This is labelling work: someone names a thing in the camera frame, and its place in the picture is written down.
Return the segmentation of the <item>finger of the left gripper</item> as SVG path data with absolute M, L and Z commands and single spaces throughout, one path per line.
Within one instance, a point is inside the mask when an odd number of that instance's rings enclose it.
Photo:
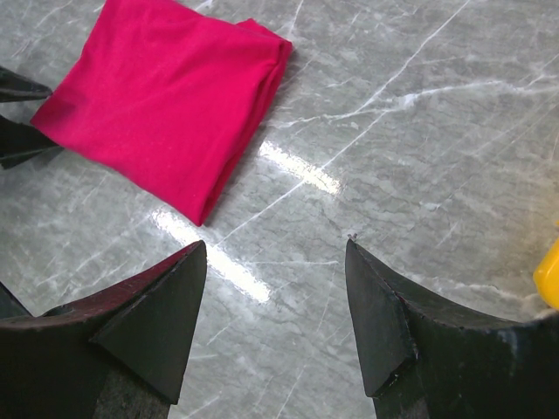
M 0 66 L 0 102 L 43 100 L 52 94 L 48 86 Z
M 1 117 L 1 169 L 14 168 L 58 147 L 35 127 Z

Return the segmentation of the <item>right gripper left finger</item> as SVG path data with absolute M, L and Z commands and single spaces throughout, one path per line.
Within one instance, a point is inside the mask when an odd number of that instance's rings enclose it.
M 165 418 L 178 403 L 207 273 L 197 241 L 33 316 L 1 291 L 4 418 Z

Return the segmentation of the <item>pink t shirt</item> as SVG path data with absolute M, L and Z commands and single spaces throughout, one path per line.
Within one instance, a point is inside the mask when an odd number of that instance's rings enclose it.
M 31 123 L 193 224 L 212 212 L 273 102 L 289 41 L 175 1 L 107 1 Z

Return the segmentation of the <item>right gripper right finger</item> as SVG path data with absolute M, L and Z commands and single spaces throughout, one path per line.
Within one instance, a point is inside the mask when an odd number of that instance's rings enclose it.
M 380 418 L 555 418 L 558 318 L 457 304 L 348 241 L 345 276 L 365 394 Z

